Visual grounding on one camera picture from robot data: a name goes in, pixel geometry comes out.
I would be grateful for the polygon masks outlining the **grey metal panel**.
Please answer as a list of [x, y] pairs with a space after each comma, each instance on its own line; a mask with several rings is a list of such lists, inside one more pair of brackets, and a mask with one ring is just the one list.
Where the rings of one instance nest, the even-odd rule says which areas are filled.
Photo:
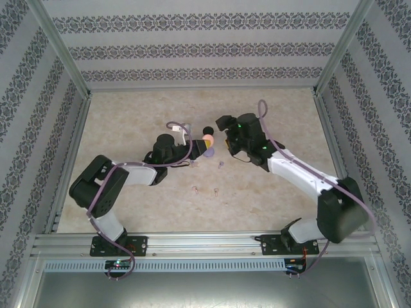
[[143, 260], [111, 282], [87, 260], [37, 261], [17, 308], [400, 308], [380, 258], [325, 257], [303, 275], [247, 261], [243, 271], [190, 271], [188, 260]]

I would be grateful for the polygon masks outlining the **aluminium side rail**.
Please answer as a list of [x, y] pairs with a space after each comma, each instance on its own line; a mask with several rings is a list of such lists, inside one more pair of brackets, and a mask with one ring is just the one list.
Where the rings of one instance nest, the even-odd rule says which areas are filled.
[[337, 226], [338, 235], [345, 234], [350, 238], [373, 236], [376, 230], [375, 217], [363, 204], [358, 184], [347, 175], [338, 142], [322, 99], [314, 98], [314, 102], [337, 174], [335, 187], [331, 189], [330, 193], [322, 194], [320, 209], [324, 209], [325, 212], [320, 216], [330, 215], [331, 223], [329, 225]]
[[75, 119], [72, 123], [69, 123], [69, 138], [65, 143], [63, 152], [58, 152], [57, 158], [61, 161], [61, 165], [58, 168], [58, 176], [56, 177], [56, 184], [53, 186], [54, 190], [51, 195], [50, 202], [48, 204], [48, 211], [46, 218], [41, 224], [40, 233], [50, 234], [53, 231], [55, 224], [55, 218], [57, 214], [64, 207], [66, 196], [68, 195], [69, 184], [73, 174], [74, 163], [80, 147], [80, 141], [82, 138], [87, 114], [91, 104], [92, 95], [90, 94], [83, 99], [81, 105], [78, 107]]

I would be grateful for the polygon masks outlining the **aluminium mounting rail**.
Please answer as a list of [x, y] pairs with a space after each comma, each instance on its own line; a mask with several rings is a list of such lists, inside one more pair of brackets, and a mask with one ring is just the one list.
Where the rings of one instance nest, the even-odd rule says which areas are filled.
[[[262, 244], [254, 238], [259, 232], [147, 233], [147, 258], [159, 259], [231, 259], [262, 256]], [[93, 234], [46, 234], [35, 237], [30, 257], [74, 259], [88, 257]], [[379, 254], [375, 237], [346, 239], [330, 244], [326, 257], [363, 257]]]

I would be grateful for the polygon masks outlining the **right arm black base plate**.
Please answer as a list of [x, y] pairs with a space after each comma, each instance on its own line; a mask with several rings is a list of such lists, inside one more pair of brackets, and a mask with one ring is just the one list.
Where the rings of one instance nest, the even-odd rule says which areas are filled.
[[263, 255], [318, 255], [319, 246], [315, 240], [296, 243], [293, 239], [285, 241], [279, 234], [263, 234], [254, 238], [261, 243]]

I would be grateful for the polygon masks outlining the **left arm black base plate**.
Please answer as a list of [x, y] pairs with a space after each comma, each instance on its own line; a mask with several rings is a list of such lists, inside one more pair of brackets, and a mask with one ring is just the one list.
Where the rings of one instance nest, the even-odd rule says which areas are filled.
[[[130, 251], [135, 257], [144, 257], [146, 255], [148, 238], [145, 236], [126, 236], [116, 241], [123, 248]], [[108, 241], [97, 235], [93, 237], [89, 255], [91, 257], [116, 257], [129, 256], [127, 252], [110, 244]]]

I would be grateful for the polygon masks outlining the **aluminium frame post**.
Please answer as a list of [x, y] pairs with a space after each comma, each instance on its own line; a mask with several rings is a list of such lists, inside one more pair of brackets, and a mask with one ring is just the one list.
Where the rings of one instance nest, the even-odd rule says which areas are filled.
[[319, 95], [324, 91], [341, 58], [349, 47], [351, 41], [355, 36], [355, 33], [357, 32], [373, 3], [374, 0], [359, 0], [352, 16], [348, 20], [347, 26], [345, 27], [334, 50], [332, 51], [329, 60], [324, 66], [317, 83], [312, 88], [312, 94], [314, 98], [319, 97]]
[[84, 98], [89, 97], [91, 90], [88, 88], [80, 70], [69, 52], [68, 47], [59, 34], [55, 23], [43, 5], [42, 0], [26, 0], [26, 2], [53, 46], [56, 54], [61, 59], [65, 69], [68, 71], [68, 74], [76, 85], [76, 88], [80, 91]]

